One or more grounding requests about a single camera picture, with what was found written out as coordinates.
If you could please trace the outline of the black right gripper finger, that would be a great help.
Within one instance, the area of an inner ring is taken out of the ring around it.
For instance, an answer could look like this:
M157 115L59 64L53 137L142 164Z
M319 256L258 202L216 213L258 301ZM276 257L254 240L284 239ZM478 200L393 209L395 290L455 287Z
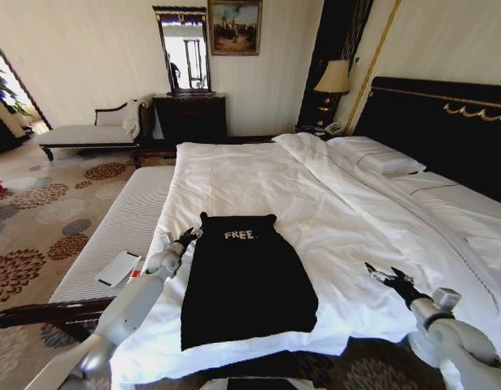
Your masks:
M399 270L398 268L391 267L392 271L394 272L394 279L401 282L401 283L406 283L406 284L413 284L414 279L410 276L405 274L403 271Z
M380 283L384 284L386 281L391 279L390 275L387 275L386 273L384 273L382 271L378 271L370 263L365 262L364 265L366 266L366 269L367 269L368 273L370 274L370 276L373 277L375 280L379 281Z

